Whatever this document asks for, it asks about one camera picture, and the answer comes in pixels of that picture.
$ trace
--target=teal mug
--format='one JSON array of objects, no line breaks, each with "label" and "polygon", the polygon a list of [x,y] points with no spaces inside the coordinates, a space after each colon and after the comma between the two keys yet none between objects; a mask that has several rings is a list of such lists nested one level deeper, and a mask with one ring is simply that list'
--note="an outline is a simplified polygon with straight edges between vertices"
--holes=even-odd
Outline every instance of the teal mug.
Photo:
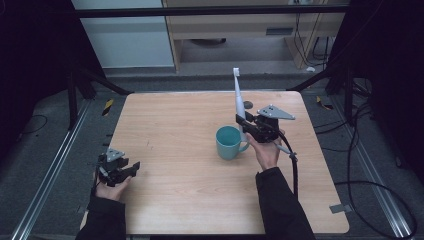
[{"label": "teal mug", "polygon": [[240,131],[232,126],[224,126],[216,132],[216,148],[218,155],[225,160],[234,159],[237,154],[245,151],[249,147],[249,143],[240,147],[241,138]]}]

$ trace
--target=black pole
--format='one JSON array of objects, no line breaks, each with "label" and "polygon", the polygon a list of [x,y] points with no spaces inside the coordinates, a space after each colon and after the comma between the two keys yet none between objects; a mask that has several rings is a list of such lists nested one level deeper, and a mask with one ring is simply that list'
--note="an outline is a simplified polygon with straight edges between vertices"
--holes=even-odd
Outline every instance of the black pole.
[{"label": "black pole", "polygon": [[349,4],[332,5],[269,5],[269,6],[210,6],[129,9],[87,9],[75,11],[52,11],[51,14],[77,18],[116,18],[194,15],[241,15],[241,14],[295,14],[295,13],[341,13]]}]

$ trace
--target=mug handle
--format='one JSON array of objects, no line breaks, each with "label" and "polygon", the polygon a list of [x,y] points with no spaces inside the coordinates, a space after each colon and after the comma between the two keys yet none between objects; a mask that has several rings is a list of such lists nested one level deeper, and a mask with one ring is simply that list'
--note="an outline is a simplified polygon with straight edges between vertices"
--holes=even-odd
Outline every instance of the mug handle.
[{"label": "mug handle", "polygon": [[244,152],[246,151],[246,149],[250,146],[250,143],[246,143],[246,145],[244,145],[243,147],[239,148],[239,152]]}]

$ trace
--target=person's arm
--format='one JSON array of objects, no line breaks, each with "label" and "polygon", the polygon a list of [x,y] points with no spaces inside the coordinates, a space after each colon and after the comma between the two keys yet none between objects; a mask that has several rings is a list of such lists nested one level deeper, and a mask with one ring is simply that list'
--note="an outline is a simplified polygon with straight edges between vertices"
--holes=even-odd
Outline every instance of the person's arm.
[{"label": "person's arm", "polygon": [[128,186],[131,177],[124,182],[109,187],[99,183],[95,196],[90,197],[87,221],[79,231],[76,240],[125,240],[125,204],[119,199]]},{"label": "person's arm", "polygon": [[258,143],[249,133],[246,136],[263,170],[256,174],[256,186],[267,238],[315,239],[302,206],[277,167],[280,150],[275,144],[281,144],[281,139],[275,143]]}]

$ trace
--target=gray floor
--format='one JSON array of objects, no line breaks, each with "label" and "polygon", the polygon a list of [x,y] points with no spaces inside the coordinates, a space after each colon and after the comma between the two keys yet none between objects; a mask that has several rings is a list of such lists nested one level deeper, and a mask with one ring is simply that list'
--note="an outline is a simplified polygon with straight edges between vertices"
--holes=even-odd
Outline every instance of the gray floor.
[{"label": "gray floor", "polygon": [[[322,52],[322,45],[316,52]],[[111,81],[136,92],[149,91],[203,91],[232,90],[232,68],[240,68],[242,89],[283,90],[305,81],[313,73],[297,69],[283,39],[227,39],[224,44],[216,41],[186,41],[182,55],[182,65],[178,73],[152,73],[139,77],[114,77]],[[61,166],[59,175],[43,204],[31,231],[33,239],[72,239],[78,232],[82,212],[88,203],[93,166],[97,156],[107,149],[116,126],[125,96],[119,96],[109,89],[94,84],[97,90],[95,100],[83,100],[79,106],[89,104],[86,118],[72,148]],[[314,126],[342,121],[337,109],[327,110],[317,104],[316,96],[324,96],[322,87],[325,80],[311,86],[302,93],[308,113]],[[110,98],[114,104],[108,116],[102,116],[104,105]],[[342,101],[343,95],[331,96],[334,106]],[[366,99],[356,97],[359,106]],[[67,134],[68,110],[67,94],[60,92],[40,101],[34,116],[25,132],[10,154],[9,164],[0,173],[0,236],[9,239],[28,209],[44,176],[49,171],[53,159]],[[329,129],[337,124],[317,128]],[[318,139],[334,182],[346,181],[347,152],[350,143],[349,128],[342,127],[327,134],[319,134]],[[372,120],[372,112],[358,121],[358,133],[363,148],[386,186],[397,192],[408,203],[418,220],[424,221],[424,187],[408,168],[397,168],[391,146]],[[355,147],[351,160],[352,180],[366,180],[360,157],[360,147]],[[346,186],[337,186],[342,203],[350,204]],[[376,190],[368,186],[352,186],[357,211],[363,214],[378,229],[393,235],[392,226],[376,197]],[[405,209],[396,202],[408,225],[411,221]],[[386,239],[366,224],[354,212],[347,213],[350,223],[348,233],[340,236],[319,235],[319,239]],[[167,236],[165,239],[183,239]],[[419,228],[415,239],[424,239],[424,231]]]}]

